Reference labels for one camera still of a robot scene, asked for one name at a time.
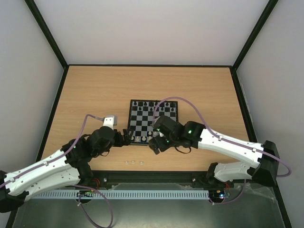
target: black metal frame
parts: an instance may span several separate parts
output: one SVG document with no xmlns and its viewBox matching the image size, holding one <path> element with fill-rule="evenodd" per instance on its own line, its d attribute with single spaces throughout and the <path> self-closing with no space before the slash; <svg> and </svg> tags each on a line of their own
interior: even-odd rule
<svg viewBox="0 0 304 228">
<path fill-rule="evenodd" d="M 252 125 L 252 121 L 249 115 L 249 111 L 247 108 L 247 104 L 245 102 L 245 98 L 243 95 L 243 91 L 240 86 L 240 82 L 237 75 L 237 69 L 240 66 L 241 62 L 245 58 L 247 52 L 249 51 L 250 47 L 254 43 L 256 37 L 258 36 L 260 30 L 262 29 L 263 25 L 267 21 L 269 15 L 271 14 L 272 10 L 274 9 L 275 5 L 277 4 L 278 0 L 269 0 L 268 4 L 266 5 L 263 13 L 261 14 L 259 20 L 257 21 L 255 27 L 253 28 L 250 36 L 248 37 L 244 47 L 242 48 L 241 52 L 239 53 L 235 63 L 233 66 L 218 66 L 218 65 L 135 65 L 135 64 L 71 64 L 65 61 L 56 41 L 54 40 L 48 26 L 46 25 L 39 9 L 37 8 L 34 0 L 25 0 L 26 4 L 28 5 L 30 11 L 32 12 L 33 16 L 35 17 L 37 23 L 39 24 L 42 32 L 44 33 L 45 37 L 47 38 L 50 46 L 54 50 L 59 62 L 61 63 L 62 67 L 64 68 L 64 72 L 62 75 L 62 79 L 56 94 L 56 98 L 54 101 L 54 105 L 51 110 L 51 114 L 47 123 L 47 127 L 45 130 L 45 134 L 43 136 L 41 146 L 37 155 L 37 161 L 39 161 L 42 157 L 43 150 L 45 148 L 45 144 L 47 142 L 48 134 L 53 122 L 53 118 L 56 112 L 56 108 L 60 99 L 60 95 L 64 86 L 64 82 L 67 76 L 67 72 L 69 66 L 114 66 L 114 67 L 229 67 L 233 84 L 236 90 L 239 106 L 242 112 L 242 116 L 244 119 L 246 131 L 248 134 L 248 138 L 251 142 L 257 142 L 257 137 L 254 132 L 254 128 Z M 98 176 L 101 180 L 103 178 L 107 178 L 107 182 L 102 183 L 103 187 L 110 187 L 110 185 L 118 184 L 119 182 L 145 182 L 145 183 L 179 183 L 185 185 L 191 185 L 193 187 L 202 187 L 201 183 L 197 181 L 193 181 L 193 179 L 199 179 L 201 176 L 205 176 L 205 171 L 194 171 L 194 172 L 155 172 L 155 171 L 145 171 L 145 172 L 136 172 L 136 171 L 94 171 L 94 174 Z M 278 186 L 273 187 L 275 197 L 278 201 L 278 205 L 281 211 L 281 215 L 285 224 L 286 228 L 291 228 L 291 223 L 286 212 L 284 202 L 279 190 Z M 17 210 L 12 211 L 7 222 L 6 228 L 12 228 L 15 217 L 17 214 Z"/>
</svg>

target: wire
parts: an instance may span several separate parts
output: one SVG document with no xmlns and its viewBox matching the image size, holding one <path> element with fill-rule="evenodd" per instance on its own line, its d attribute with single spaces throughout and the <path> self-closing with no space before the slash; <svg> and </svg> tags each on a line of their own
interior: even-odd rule
<svg viewBox="0 0 304 228">
<path fill-rule="evenodd" d="M 231 194 L 230 186 L 227 184 L 227 182 L 224 182 L 224 183 L 226 184 L 226 188 L 224 188 L 224 191 L 225 191 L 226 189 L 228 189 L 228 190 L 229 190 L 229 193 Z"/>
<path fill-rule="evenodd" d="M 178 141 L 176 141 L 176 140 L 173 139 L 173 137 L 172 137 L 172 132 L 169 133 L 169 140 L 172 141 L 172 142 L 175 142 L 175 143 L 177 143 L 177 144 L 180 143 L 180 142 L 178 142 Z"/>
<path fill-rule="evenodd" d="M 217 139 L 219 139 L 219 135 L 217 135 L 217 134 L 215 134 L 215 133 L 213 132 L 213 130 L 209 127 L 209 125 L 207 124 L 207 122 L 206 122 L 205 119 L 203 118 L 202 114 L 201 114 L 201 113 L 199 112 L 199 110 L 194 106 L 194 104 L 192 104 L 190 101 L 186 100 L 185 98 L 178 97 L 178 96 L 172 96 L 172 97 L 165 98 L 165 99 L 161 100 L 161 101 L 156 105 L 156 107 L 155 107 L 155 109 L 154 109 L 154 112 L 153 112 L 153 121 L 152 121 L 152 125 L 154 125 L 154 122 L 155 122 L 156 109 L 160 106 L 161 103 L 163 103 L 163 102 L 165 102 L 165 101 L 167 101 L 167 100 L 172 100 L 172 99 L 182 100 L 182 101 L 184 101 L 184 102 L 190 104 L 190 105 L 192 106 L 192 108 L 194 108 L 194 110 L 196 111 L 196 113 L 199 115 L 201 121 L 204 123 L 204 125 L 205 125 L 206 128 L 207 128 L 207 130 L 208 130 L 214 137 L 216 137 Z M 231 140 L 226 139 L 226 138 L 224 138 L 224 137 L 223 137 L 221 140 L 223 140 L 223 141 L 225 141 L 225 142 L 227 142 L 227 143 L 236 145 L 236 146 L 243 147 L 243 148 L 248 149 L 248 150 L 253 150 L 253 149 L 254 149 L 253 147 L 246 146 L 246 145 L 240 144 L 240 143 L 238 143 L 238 142 L 231 141 Z M 284 166 L 288 169 L 288 172 L 287 172 L 286 174 L 280 174 L 280 175 L 277 175 L 277 177 L 287 177 L 287 176 L 289 176 L 289 175 L 292 173 L 290 166 L 289 166 L 286 162 L 284 162 L 283 160 L 281 160 L 281 159 L 279 159 L 279 158 L 273 156 L 273 155 L 270 154 L 270 153 L 267 153 L 267 152 L 265 152 L 265 151 L 262 151 L 262 150 L 256 149 L 256 152 L 259 152 L 259 153 L 264 154 L 264 155 L 266 155 L 266 156 L 268 156 L 268 157 L 271 157 L 272 159 L 278 161 L 279 163 L 281 163 L 282 165 L 284 165 Z"/>
<path fill-rule="evenodd" d="M 243 185 L 243 189 L 242 191 L 239 193 L 239 195 L 237 197 L 235 197 L 234 199 L 228 201 L 228 202 L 221 202 L 221 203 L 215 203 L 212 201 L 212 199 L 209 199 L 209 201 L 213 204 L 213 205 L 223 205 L 223 204 L 229 204 L 229 203 L 232 203 L 232 202 L 235 202 L 237 201 L 239 198 L 241 198 L 241 196 L 244 194 L 245 192 L 245 189 L 246 189 L 246 179 L 244 179 L 244 185 Z"/>
<path fill-rule="evenodd" d="M 98 184 L 100 185 L 100 180 L 98 178 L 94 178 L 95 181 L 98 182 Z"/>
<path fill-rule="evenodd" d="M 88 186 L 74 185 L 74 187 L 92 190 L 92 191 L 94 191 L 95 193 L 101 195 L 101 196 L 104 198 L 104 200 L 105 200 L 106 203 L 108 204 L 108 206 L 109 206 L 109 208 L 110 208 L 110 212 L 111 212 L 111 222 L 110 222 L 110 224 L 109 224 L 107 227 L 102 227 L 102 226 L 96 224 L 96 223 L 90 218 L 90 216 L 89 216 L 88 213 L 86 212 L 85 208 L 82 206 L 82 203 L 80 202 L 81 197 L 82 197 L 84 194 L 81 194 L 81 195 L 79 196 L 79 198 L 78 198 L 78 206 L 81 207 L 82 211 L 83 211 L 84 214 L 85 214 L 85 217 L 90 221 L 90 223 L 92 223 L 93 226 L 95 226 L 95 227 L 97 227 L 97 228 L 110 228 L 110 227 L 112 226 L 113 218 L 114 218 L 114 216 L 113 216 L 113 208 L 112 208 L 112 206 L 111 206 L 111 204 L 110 204 L 110 201 L 105 197 L 105 195 L 102 194 L 100 191 L 98 191 L 98 190 L 96 190 L 96 189 L 93 189 L 93 188 L 91 188 L 91 187 L 88 187 Z"/>
<path fill-rule="evenodd" d="M 91 114 L 87 114 L 87 115 L 85 116 L 84 122 L 83 122 L 83 124 L 82 124 L 82 126 L 81 126 L 81 129 L 80 129 L 80 131 L 79 131 L 79 134 L 78 134 L 77 138 L 74 140 L 73 144 L 70 146 L 70 148 L 68 148 L 68 150 L 67 150 L 66 152 L 64 152 L 62 155 L 60 155 L 60 156 L 58 156 L 58 157 L 56 157 L 56 158 L 54 158 L 54 159 L 51 159 L 51 160 L 47 161 L 47 164 L 50 164 L 50 163 L 52 163 L 52 162 L 55 162 L 55 161 L 57 161 L 58 159 L 60 159 L 60 158 L 62 158 L 62 157 L 64 157 L 64 156 L 66 156 L 68 153 L 71 152 L 71 150 L 72 150 L 73 147 L 76 145 L 76 143 L 78 142 L 79 138 L 81 137 L 82 132 L 84 131 L 85 124 L 86 124 L 86 120 L 87 120 L 88 117 L 92 117 L 92 118 L 97 119 L 97 120 L 100 120 L 100 121 L 103 121 L 103 120 L 104 120 L 103 118 L 100 118 L 100 117 L 97 117 L 97 116 L 94 116 L 94 115 L 91 115 Z M 27 173 L 33 171 L 33 170 L 36 170 L 36 169 L 38 169 L 38 168 L 40 168 L 40 167 L 42 167 L 42 166 L 44 166 L 44 165 L 45 165 L 45 164 L 42 163 L 42 164 L 40 164 L 40 165 L 34 166 L 33 168 L 30 168 L 30 169 L 28 169 L 28 170 L 26 170 L 26 171 L 24 171 L 24 172 L 18 174 L 17 176 L 13 177 L 13 179 L 14 179 L 14 180 L 15 180 L 15 179 L 18 179 L 19 177 L 21 177 L 21 176 L 23 176 L 23 175 L 25 175 L 25 174 L 27 174 Z M 5 185 L 11 183 L 11 182 L 12 182 L 11 180 L 8 180 L 7 182 L 4 182 L 3 184 L 0 185 L 0 189 L 1 189 L 2 187 L 4 187 Z"/>
<path fill-rule="evenodd" d="M 106 153 L 106 155 L 103 155 L 103 154 L 100 154 L 101 156 L 103 156 L 103 157 L 106 157 L 106 156 L 108 156 L 109 155 L 109 151 L 107 151 L 107 153 Z"/>
<path fill-rule="evenodd" d="M 96 189 L 99 189 L 100 182 L 97 179 L 92 179 L 92 181 L 96 182 Z"/>
<path fill-rule="evenodd" d="M 177 149 L 176 146 L 175 146 L 174 148 L 175 148 L 178 152 L 183 153 L 183 154 L 187 154 L 187 153 L 190 153 L 190 152 L 191 152 L 191 147 L 188 148 L 188 149 L 189 149 L 189 152 L 180 151 L 179 149 Z"/>
</svg>

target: wooden table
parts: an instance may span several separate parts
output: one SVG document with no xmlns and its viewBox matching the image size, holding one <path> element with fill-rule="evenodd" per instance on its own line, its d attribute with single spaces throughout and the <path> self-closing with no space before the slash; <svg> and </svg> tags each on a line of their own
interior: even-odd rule
<svg viewBox="0 0 304 228">
<path fill-rule="evenodd" d="M 117 115 L 116 129 L 122 131 L 127 128 L 131 99 L 162 100 L 169 96 L 194 103 L 214 130 L 248 140 L 229 68 L 70 66 L 42 158 L 76 138 L 86 114 Z M 188 104 L 178 102 L 180 123 L 200 122 Z M 90 134 L 101 125 L 88 119 L 84 133 Z M 233 161 L 207 150 L 181 154 L 171 148 L 155 155 L 148 146 L 125 146 L 111 148 L 108 156 L 94 158 L 90 165 L 92 170 L 206 171 L 212 162 Z"/>
</svg>

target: robotic arm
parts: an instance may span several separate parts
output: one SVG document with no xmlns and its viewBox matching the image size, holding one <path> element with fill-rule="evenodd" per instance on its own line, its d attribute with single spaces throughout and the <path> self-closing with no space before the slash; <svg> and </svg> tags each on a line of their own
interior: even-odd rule
<svg viewBox="0 0 304 228">
<path fill-rule="evenodd" d="M 121 135 L 114 129 L 115 124 L 115 117 L 107 116 L 100 129 L 91 135 L 81 136 L 69 153 L 65 154 L 75 139 L 44 160 L 22 170 L 10 173 L 0 171 L 0 212 L 12 211 L 48 190 L 76 184 L 87 185 L 93 177 L 88 164 L 92 158 L 103 156 L 113 146 L 122 147 L 131 143 L 133 132 L 124 129 Z M 211 185 L 239 179 L 252 179 L 265 186 L 276 185 L 278 161 L 256 151 L 265 151 L 279 158 L 273 142 L 245 142 L 213 130 L 210 132 L 203 124 L 189 121 L 182 125 L 167 116 L 159 117 L 153 127 L 160 132 L 149 141 L 149 147 L 155 154 L 170 147 L 177 149 L 182 146 L 190 151 L 191 148 L 217 151 L 239 160 L 230 164 L 212 163 L 206 176 Z"/>
<path fill-rule="evenodd" d="M 222 164 L 212 163 L 208 169 L 209 183 L 215 181 L 250 179 L 265 186 L 275 186 L 278 161 L 256 150 L 265 151 L 279 158 L 276 145 L 266 141 L 264 144 L 235 139 L 214 130 L 215 137 L 205 125 L 189 121 L 185 125 L 175 122 L 167 116 L 161 116 L 153 126 L 160 134 L 149 141 L 149 147 L 159 154 L 170 147 L 207 149 L 233 157 L 239 162 Z"/>
<path fill-rule="evenodd" d="M 10 173 L 0 171 L 0 185 L 11 181 L 0 188 L 0 212 L 12 211 L 45 191 L 76 184 L 87 185 L 93 177 L 88 164 L 92 158 L 109 152 L 112 146 L 122 147 L 131 143 L 133 132 L 124 129 L 121 135 L 114 129 L 116 122 L 115 116 L 107 116 L 100 129 L 91 135 L 81 136 L 71 152 L 64 156 L 74 139 L 52 155 L 24 169 Z M 29 172 L 15 179 L 26 171 Z"/>
</svg>

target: black edge trim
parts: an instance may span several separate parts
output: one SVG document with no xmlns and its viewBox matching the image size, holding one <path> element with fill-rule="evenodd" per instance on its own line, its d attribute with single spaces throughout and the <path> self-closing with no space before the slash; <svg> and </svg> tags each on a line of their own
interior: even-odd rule
<svg viewBox="0 0 304 228">
<path fill-rule="evenodd" d="M 101 180 L 101 187 L 110 189 L 119 183 L 176 183 L 182 186 L 204 188 L 204 190 L 224 189 L 226 185 L 207 182 L 207 171 L 93 171 L 95 178 Z"/>
<path fill-rule="evenodd" d="M 84 67 L 227 67 L 228 65 L 162 65 L 162 64 L 70 64 L 70 66 L 84 66 Z"/>
<path fill-rule="evenodd" d="M 15 218 L 16 218 L 16 216 L 17 216 L 17 212 L 18 212 L 18 209 L 17 209 L 17 210 L 13 210 L 13 211 L 10 213 L 10 215 L 9 215 L 9 220 L 8 220 L 8 222 L 6 223 L 5 228 L 12 228 L 12 227 L 13 227 Z"/>
<path fill-rule="evenodd" d="M 38 23 L 40 29 L 42 30 L 44 36 L 46 37 L 47 41 L 49 42 L 50 46 L 52 47 L 55 55 L 57 56 L 61 66 L 65 69 L 68 67 L 67 62 L 65 58 L 63 57 L 52 33 L 48 29 L 48 26 L 46 22 L 44 21 L 37 5 L 35 4 L 34 0 L 24 0 L 26 4 L 28 5 L 29 10 L 32 12 L 34 18 L 36 19 L 36 22 Z"/>
<path fill-rule="evenodd" d="M 259 32 L 261 31 L 262 27 L 264 26 L 265 22 L 267 21 L 269 15 L 271 14 L 272 10 L 276 6 L 278 0 L 269 0 L 267 5 L 265 6 L 260 18 L 257 20 L 256 25 L 254 26 L 252 32 L 250 33 L 245 45 L 243 46 L 241 52 L 239 53 L 233 68 L 236 70 L 241 65 L 243 59 L 245 58 L 247 52 L 251 48 L 253 42 L 256 40 Z"/>
<path fill-rule="evenodd" d="M 282 215 L 282 219 L 284 221 L 284 225 L 285 225 L 286 228 L 292 228 L 291 222 L 289 220 L 287 210 L 285 208 L 284 201 L 283 201 L 280 189 L 279 189 L 279 186 L 273 187 L 273 190 L 274 190 L 275 198 L 277 200 L 277 203 L 278 203 L 280 211 L 281 211 L 281 215 Z"/>
<path fill-rule="evenodd" d="M 243 95 L 241 84 L 240 84 L 239 79 L 238 79 L 237 72 L 232 67 L 230 68 L 230 72 L 231 72 L 234 88 L 236 90 L 239 107 L 240 107 L 242 115 L 243 115 L 244 124 L 245 124 L 245 127 L 246 127 L 248 139 L 249 139 L 249 141 L 256 143 L 257 142 L 257 137 L 256 137 L 256 134 L 255 134 L 255 131 L 254 131 L 254 128 L 253 128 L 253 124 L 252 124 L 252 121 L 251 121 L 251 118 L 250 118 L 250 115 L 249 115 L 249 111 L 248 111 L 247 104 L 246 104 L 246 101 L 245 101 L 245 98 L 244 98 L 244 95 Z"/>
<path fill-rule="evenodd" d="M 244 94 L 238 79 L 238 75 L 237 75 L 237 70 L 234 67 L 230 68 L 231 71 L 231 76 L 232 76 L 232 80 L 233 80 L 233 84 L 234 84 L 234 88 L 236 90 L 237 93 L 237 98 L 238 98 L 238 103 L 243 115 L 243 120 L 244 120 L 244 124 L 246 127 L 246 131 L 247 131 L 247 135 L 248 135 L 248 139 L 251 142 L 256 143 L 257 142 L 257 137 L 256 137 L 256 133 L 254 131 L 253 128 L 253 124 L 249 115 L 249 111 L 247 108 L 247 104 L 245 102 L 245 98 L 244 98 Z M 290 219 L 288 217 L 285 205 L 284 205 L 284 201 L 280 192 L 280 189 L 278 186 L 273 187 L 274 190 L 274 194 L 275 194 L 275 198 L 277 200 L 281 215 L 282 215 L 282 219 L 284 222 L 284 225 L 286 228 L 291 228 L 291 223 L 290 223 Z"/>
<path fill-rule="evenodd" d="M 40 149 L 39 149 L 39 152 L 38 152 L 38 155 L 37 155 L 37 158 L 36 158 L 36 162 L 41 160 L 44 148 L 46 146 L 47 139 L 48 139 L 48 134 L 49 134 L 49 131 L 51 129 L 51 125 L 53 123 L 53 119 L 54 119 L 55 112 L 56 112 L 56 109 L 57 109 L 57 105 L 58 105 L 60 95 L 61 95 L 61 92 L 62 92 L 62 89 L 63 89 L 63 85 L 64 85 L 66 77 L 67 77 L 68 69 L 69 69 L 69 66 L 67 66 L 67 68 L 65 68 L 65 70 L 62 74 L 61 81 L 60 81 L 60 84 L 59 84 L 59 87 L 58 87 L 58 90 L 57 90 L 57 94 L 56 94 L 56 97 L 55 97 L 55 100 L 54 100 L 54 104 L 53 104 L 53 107 L 52 107 L 52 110 L 51 110 L 51 114 L 50 114 L 48 122 L 47 122 L 47 127 L 46 127 L 46 130 L 44 132 L 42 142 L 41 142 L 41 145 L 40 145 Z"/>
</svg>

